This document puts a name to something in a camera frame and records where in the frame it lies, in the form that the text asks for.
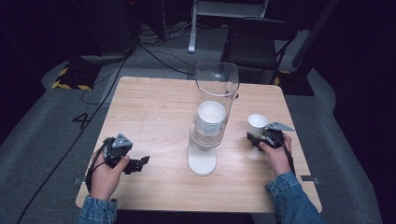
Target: hand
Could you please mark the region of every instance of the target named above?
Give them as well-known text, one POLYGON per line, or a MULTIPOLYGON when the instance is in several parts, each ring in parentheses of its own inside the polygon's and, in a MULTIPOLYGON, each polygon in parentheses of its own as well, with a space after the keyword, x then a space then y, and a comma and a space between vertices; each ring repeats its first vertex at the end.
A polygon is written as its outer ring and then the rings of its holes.
MULTIPOLYGON (((96 167, 102 162, 105 162, 103 152, 101 152, 101 155, 99 155, 93 167, 96 167)), ((121 173, 128 165, 128 162, 129 157, 125 156, 113 169, 108 167, 106 164, 99 165, 92 174, 91 197, 103 201, 109 201, 111 195, 114 193, 114 190, 116 190, 117 185, 120 182, 121 173)))
MULTIPOLYGON (((283 133, 283 137, 285 138, 285 146, 291 153, 291 138, 285 133, 283 133)), ((273 149, 264 142, 260 143, 260 147, 262 148, 262 150, 264 150, 265 153, 267 153, 268 161, 274 169, 275 177, 290 171, 288 157, 286 156, 283 147, 273 149)))

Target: device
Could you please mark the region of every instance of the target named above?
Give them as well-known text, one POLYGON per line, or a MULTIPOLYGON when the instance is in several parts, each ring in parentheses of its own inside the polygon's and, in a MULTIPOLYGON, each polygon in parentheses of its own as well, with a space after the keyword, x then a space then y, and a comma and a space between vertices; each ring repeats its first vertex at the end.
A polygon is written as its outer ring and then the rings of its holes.
MULTIPOLYGON (((88 191, 91 191, 91 185, 92 185, 92 174, 95 171, 95 169, 103 165, 104 163, 110 167, 114 168, 119 161, 126 156, 129 150, 131 150, 133 146, 133 143, 131 140, 126 138, 122 133, 119 133, 116 138, 114 137, 109 137, 103 141, 102 146, 98 149, 98 152, 96 153, 95 158, 92 160, 92 164, 90 169, 88 170, 87 176, 86 176, 86 185, 88 188, 88 191), (105 157, 105 162, 100 163, 96 166, 96 161, 98 157, 102 154, 102 151, 104 152, 103 155, 105 157)), ((147 164, 149 162, 149 156, 144 157, 140 160, 132 160, 130 159, 128 162, 128 165, 125 167, 123 172, 126 175, 130 175, 131 173, 134 172, 141 172, 143 169, 143 165, 147 164)))
POLYGON ((247 139, 251 142, 251 145, 257 147, 259 151, 262 151, 262 148, 260 147, 260 142, 264 142, 273 149, 283 147, 286 156, 288 157, 290 169, 294 174, 296 174, 294 169, 293 157, 291 156, 291 153, 288 151, 288 148, 285 145, 285 139, 283 137, 282 131, 294 132, 295 130, 294 128, 286 126, 282 123, 273 122, 265 126, 262 137, 255 137, 253 134, 247 133, 247 139))

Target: small white cup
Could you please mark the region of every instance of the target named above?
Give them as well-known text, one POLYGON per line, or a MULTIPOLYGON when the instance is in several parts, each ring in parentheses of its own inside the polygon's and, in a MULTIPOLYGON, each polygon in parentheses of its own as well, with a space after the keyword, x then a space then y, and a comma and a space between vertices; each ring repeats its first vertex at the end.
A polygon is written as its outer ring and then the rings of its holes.
POLYGON ((214 135, 221 131, 226 116, 224 107, 214 101, 199 105, 196 129, 205 135, 214 135))
POLYGON ((263 115, 252 114, 248 117, 247 122, 247 132, 255 137, 261 137, 265 126, 268 124, 268 119, 263 115))

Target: black cable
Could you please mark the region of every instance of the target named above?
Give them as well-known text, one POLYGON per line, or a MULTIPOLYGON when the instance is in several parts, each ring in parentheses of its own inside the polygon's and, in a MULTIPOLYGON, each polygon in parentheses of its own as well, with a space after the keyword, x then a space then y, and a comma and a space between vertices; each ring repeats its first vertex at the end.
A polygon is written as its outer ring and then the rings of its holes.
MULTIPOLYGON (((106 79, 108 79, 109 77, 111 77, 111 76, 113 75, 114 71, 116 71, 116 67, 117 67, 119 64, 120 64, 120 62, 118 62, 118 63, 116 64, 116 66, 114 66, 113 71, 111 71, 111 73, 110 73, 109 75, 107 75, 106 77, 102 78, 101 80, 99 80, 98 82, 96 82, 95 84, 93 84, 93 86, 96 86, 96 85, 98 85, 99 83, 101 83, 101 82, 103 82, 104 80, 106 80, 106 79)), ((87 105, 99 105, 99 103, 91 103, 91 102, 85 101, 85 100, 84 100, 84 94, 85 94, 85 92, 87 92, 87 90, 85 90, 85 91, 81 94, 81 96, 80 96, 80 99, 81 99, 81 101, 82 101, 83 103, 85 103, 85 104, 87 104, 87 105)))
POLYGON ((174 71, 176 71, 176 72, 179 72, 179 73, 182 73, 182 74, 186 74, 186 75, 188 75, 188 76, 194 76, 194 74, 192 74, 192 73, 183 72, 183 71, 177 70, 176 68, 173 68, 173 67, 169 66, 168 64, 164 63, 164 62, 161 61, 159 58, 157 58, 157 57, 156 57, 153 53, 151 53, 148 49, 146 49, 145 47, 143 47, 143 46, 140 45, 140 44, 138 44, 138 45, 139 45, 140 48, 142 48, 145 52, 147 52, 148 54, 150 54, 153 58, 155 58, 158 62, 160 62, 161 64, 165 65, 166 67, 168 67, 168 68, 170 68, 170 69, 172 69, 172 70, 174 70, 174 71))
POLYGON ((285 143, 283 143, 283 141, 280 141, 274 134, 271 134, 271 138, 275 138, 275 140, 279 142, 280 145, 283 147, 286 153, 286 157, 288 157, 290 169, 294 173, 294 175, 296 175, 296 171, 294 169, 293 157, 291 156, 291 153, 288 151, 288 148, 286 147, 285 143))
POLYGON ((93 173, 93 171, 96 170, 96 168, 102 164, 104 164, 105 162, 100 163, 99 165, 93 167, 96 164, 96 161, 98 160, 100 154, 102 154, 103 148, 106 146, 106 143, 104 143, 96 152, 95 158, 93 158, 90 169, 88 169, 88 175, 91 175, 93 173))
POLYGON ((183 62, 184 64, 186 64, 186 65, 188 65, 188 66, 190 66, 190 67, 193 67, 193 68, 195 67, 195 65, 193 65, 193 64, 190 64, 190 63, 187 63, 187 62, 185 62, 185 61, 183 61, 183 60, 179 59, 177 56, 175 56, 175 55, 173 55, 173 54, 170 54, 170 53, 165 53, 165 52, 158 51, 158 50, 151 50, 150 52, 151 52, 151 53, 161 53, 161 54, 166 54, 166 55, 169 55, 169 56, 172 56, 172 57, 176 58, 177 60, 179 60, 179 61, 183 62))
POLYGON ((105 161, 102 161, 102 163, 98 164, 97 166, 95 166, 95 168, 92 169, 92 173, 96 170, 96 168, 98 168, 99 166, 106 164, 105 161))
MULTIPOLYGON (((96 108, 96 110, 93 112, 90 120, 92 120, 95 115, 98 113, 99 109, 102 107, 102 105, 105 103, 108 95, 111 93, 111 90, 114 87, 114 84, 116 83, 117 77, 120 74, 120 70, 123 67, 123 65, 125 64, 127 58, 122 62, 119 71, 116 75, 116 78, 114 79, 113 84, 110 87, 110 90, 108 91, 105 99, 102 101, 101 104, 99 104, 99 106, 96 108)), ((26 204, 26 206, 23 208, 22 213, 20 215, 20 217, 18 218, 17 224, 21 223, 23 216, 25 215, 27 209, 29 208, 29 206, 32 204, 33 200, 35 199, 35 197, 38 195, 38 193, 44 188, 44 186, 47 184, 47 182, 50 180, 50 178, 52 177, 53 173, 55 173, 55 171, 58 169, 58 167, 61 165, 62 161, 64 161, 64 159, 66 158, 66 156, 70 153, 71 149, 74 147, 74 145, 76 144, 76 142, 78 141, 78 139, 82 136, 82 134, 84 133, 85 129, 90 125, 90 122, 88 122, 87 125, 85 125, 81 131, 79 132, 78 136, 76 137, 76 139, 73 141, 72 145, 69 147, 69 149, 66 150, 66 152, 64 153, 64 155, 61 157, 61 159, 56 163, 56 165, 54 166, 54 168, 51 170, 51 172, 49 173, 49 175, 47 176, 47 178, 44 180, 44 182, 40 185, 40 187, 37 189, 37 191, 35 192, 35 194, 33 195, 33 197, 30 199, 29 203, 26 204)))
POLYGON ((112 64, 112 63, 119 63, 122 60, 124 60, 125 58, 129 58, 129 56, 131 56, 132 53, 128 53, 128 54, 124 54, 123 56, 120 56, 118 58, 110 58, 110 59, 84 59, 81 58, 84 62, 86 62, 87 64, 90 65, 108 65, 108 64, 112 64))
POLYGON ((171 27, 171 28, 165 28, 166 29, 170 29, 171 31, 168 32, 167 34, 165 34, 165 40, 160 39, 157 35, 155 35, 154 33, 150 33, 149 30, 145 30, 145 32, 148 32, 148 36, 140 36, 140 40, 143 39, 150 39, 150 38, 156 38, 154 43, 148 43, 148 42, 143 42, 140 41, 140 43, 146 47, 158 47, 170 40, 176 40, 181 38, 183 35, 186 35, 187 31, 189 30, 189 26, 192 24, 192 22, 189 22, 187 25, 179 28, 178 30, 174 31, 175 27, 171 27))

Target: person's left hand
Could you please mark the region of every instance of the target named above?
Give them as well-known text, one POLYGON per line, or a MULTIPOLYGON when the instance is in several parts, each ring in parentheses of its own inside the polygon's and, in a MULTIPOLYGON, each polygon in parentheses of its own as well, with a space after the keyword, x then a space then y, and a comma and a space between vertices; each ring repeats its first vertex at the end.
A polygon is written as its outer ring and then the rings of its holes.
MULTIPOLYGON (((102 155, 99 155, 93 167, 105 162, 103 152, 101 154, 102 155)), ((106 164, 99 165, 92 174, 91 197, 109 201, 111 195, 114 193, 114 190, 116 190, 117 185, 120 182, 121 173, 128 165, 128 162, 129 156, 125 156, 113 169, 108 167, 106 164)))

